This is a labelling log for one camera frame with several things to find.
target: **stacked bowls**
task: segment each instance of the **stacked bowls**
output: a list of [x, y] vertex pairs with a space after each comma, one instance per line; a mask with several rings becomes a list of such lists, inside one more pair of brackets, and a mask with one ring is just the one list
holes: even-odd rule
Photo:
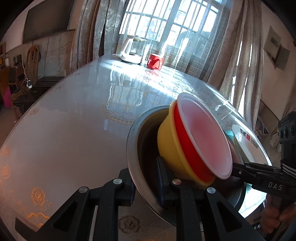
[[218, 177], [227, 179], [232, 157], [221, 127], [193, 95], [179, 94], [159, 127], [157, 145], [166, 165], [181, 179], [207, 187]]

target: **glass kettle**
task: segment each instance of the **glass kettle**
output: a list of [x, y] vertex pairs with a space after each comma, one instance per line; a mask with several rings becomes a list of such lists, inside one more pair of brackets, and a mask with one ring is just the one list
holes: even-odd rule
[[132, 64], [142, 63], [146, 41], [140, 37], [128, 36], [120, 50], [121, 60]]

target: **floor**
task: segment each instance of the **floor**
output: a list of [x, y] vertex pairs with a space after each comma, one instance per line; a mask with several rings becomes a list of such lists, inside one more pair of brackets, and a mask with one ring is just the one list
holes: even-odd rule
[[16, 123], [13, 109], [0, 103], [0, 149]]

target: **red bowl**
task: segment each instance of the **red bowl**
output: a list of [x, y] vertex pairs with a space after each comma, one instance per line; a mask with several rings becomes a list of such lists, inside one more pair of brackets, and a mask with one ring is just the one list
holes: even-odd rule
[[215, 175], [208, 169], [194, 148], [182, 123], [177, 104], [174, 109], [174, 120], [181, 147], [190, 167], [200, 180], [204, 182], [213, 182]]

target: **round table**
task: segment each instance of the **round table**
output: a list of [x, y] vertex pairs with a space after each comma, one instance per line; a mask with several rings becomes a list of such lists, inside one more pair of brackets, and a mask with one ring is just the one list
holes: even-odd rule
[[[224, 131], [238, 124], [258, 141], [238, 111], [205, 82], [169, 67], [150, 70], [103, 56], [36, 101], [0, 150], [0, 217], [14, 237], [21, 240], [15, 217], [38, 230], [79, 187], [100, 187], [118, 177], [127, 168], [131, 124], [181, 92], [196, 96]], [[239, 212], [248, 216], [264, 199], [264, 193], [247, 188]], [[119, 240], [176, 238], [176, 228], [138, 193], [132, 207], [119, 207], [119, 229]]]

